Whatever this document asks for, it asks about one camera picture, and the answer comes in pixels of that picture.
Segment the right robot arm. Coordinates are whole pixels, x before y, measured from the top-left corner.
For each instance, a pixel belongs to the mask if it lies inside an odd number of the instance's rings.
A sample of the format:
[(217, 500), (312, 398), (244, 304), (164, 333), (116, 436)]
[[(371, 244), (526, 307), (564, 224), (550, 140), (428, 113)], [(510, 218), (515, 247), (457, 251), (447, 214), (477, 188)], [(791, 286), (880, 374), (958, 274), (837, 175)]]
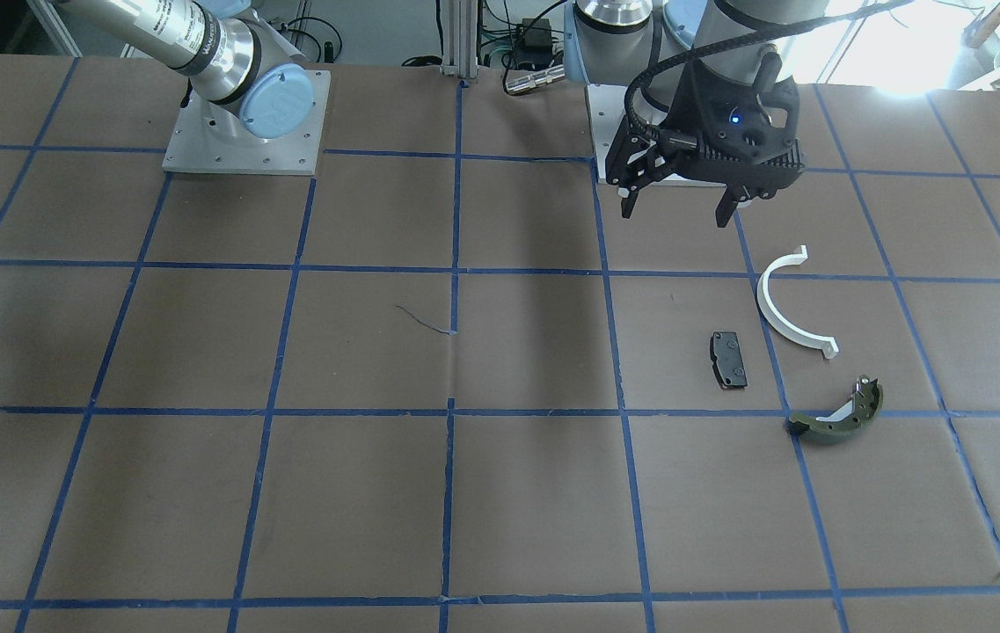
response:
[(247, 1), (60, 1), (186, 78), (162, 167), (227, 186), (312, 180), (333, 77)]

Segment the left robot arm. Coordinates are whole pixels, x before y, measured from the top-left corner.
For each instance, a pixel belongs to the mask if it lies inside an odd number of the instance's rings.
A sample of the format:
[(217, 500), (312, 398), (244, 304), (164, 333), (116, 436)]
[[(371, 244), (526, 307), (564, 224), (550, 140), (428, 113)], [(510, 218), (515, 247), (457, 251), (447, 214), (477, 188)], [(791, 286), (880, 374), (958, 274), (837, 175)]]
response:
[(647, 186), (679, 177), (721, 185), (725, 227), (806, 169), (792, 26), (825, 1), (572, 1), (564, 67), (576, 83), (620, 85), (603, 180), (632, 216)]

